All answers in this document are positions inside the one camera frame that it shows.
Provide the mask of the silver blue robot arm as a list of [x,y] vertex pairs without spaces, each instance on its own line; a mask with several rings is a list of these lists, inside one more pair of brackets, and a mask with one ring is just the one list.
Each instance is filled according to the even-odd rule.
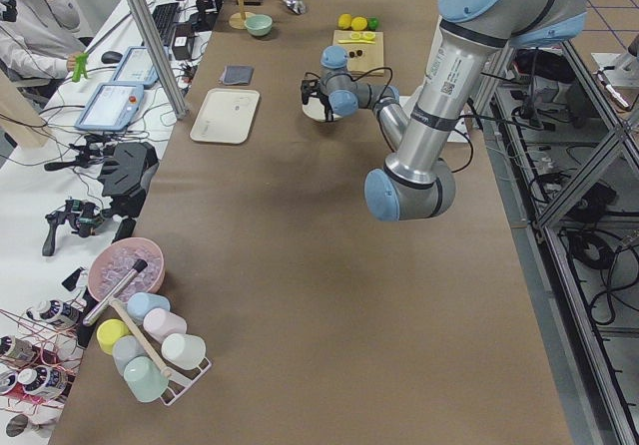
[[396,151],[408,125],[396,87],[356,79],[346,68],[347,53],[341,46],[326,47],[320,64],[322,71],[316,91],[323,104],[324,118],[329,122],[335,116],[345,118],[360,109],[371,110],[390,149]]
[[438,0],[441,42],[409,114],[394,100],[375,108],[399,142],[384,165],[368,173],[366,205],[384,222],[444,213],[455,196],[440,154],[487,59],[506,46],[546,47],[577,36],[586,0]]

